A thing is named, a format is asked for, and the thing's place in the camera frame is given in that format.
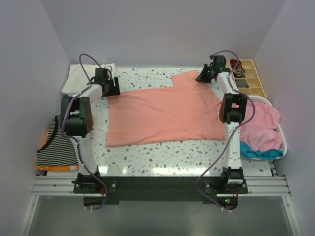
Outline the salmon pink t shirt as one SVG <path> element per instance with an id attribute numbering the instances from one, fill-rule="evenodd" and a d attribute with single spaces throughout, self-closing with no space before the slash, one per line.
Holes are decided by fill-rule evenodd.
<path id="1" fill-rule="evenodd" d="M 171 87 L 122 92 L 108 99 L 109 147 L 185 140 L 224 140 L 221 100 L 192 70 L 171 76 Z"/>

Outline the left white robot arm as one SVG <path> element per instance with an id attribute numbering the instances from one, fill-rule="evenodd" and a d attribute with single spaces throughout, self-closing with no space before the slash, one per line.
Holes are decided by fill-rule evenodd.
<path id="1" fill-rule="evenodd" d="M 101 98 L 120 94 L 115 65 L 88 65 L 87 68 L 80 64 L 71 65 L 62 93 L 62 136 L 69 139 L 74 147 L 78 173 L 95 176 L 98 165 L 92 149 L 92 104 Z"/>

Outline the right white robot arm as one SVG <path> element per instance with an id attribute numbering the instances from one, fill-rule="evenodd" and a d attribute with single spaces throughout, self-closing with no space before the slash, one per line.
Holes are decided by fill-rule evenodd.
<path id="1" fill-rule="evenodd" d="M 247 97 L 237 90 L 232 72 L 226 67 L 225 56 L 219 53 L 210 56 L 210 62 L 204 65 L 195 80 L 200 83 L 215 81 L 223 92 L 219 119 L 225 128 L 226 147 L 223 149 L 223 154 L 226 156 L 227 165 L 222 168 L 219 187 L 222 192 L 231 193 L 243 178 L 240 160 L 240 125 L 245 119 Z"/>

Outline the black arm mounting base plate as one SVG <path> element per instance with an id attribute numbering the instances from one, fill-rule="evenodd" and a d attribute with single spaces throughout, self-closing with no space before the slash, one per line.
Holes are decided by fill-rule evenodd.
<path id="1" fill-rule="evenodd" d="M 236 206 L 237 195 L 247 194 L 245 180 L 223 181 L 221 177 L 101 177 L 79 174 L 73 192 L 84 196 L 84 205 L 118 205 L 121 201 L 203 202 L 218 201 Z"/>

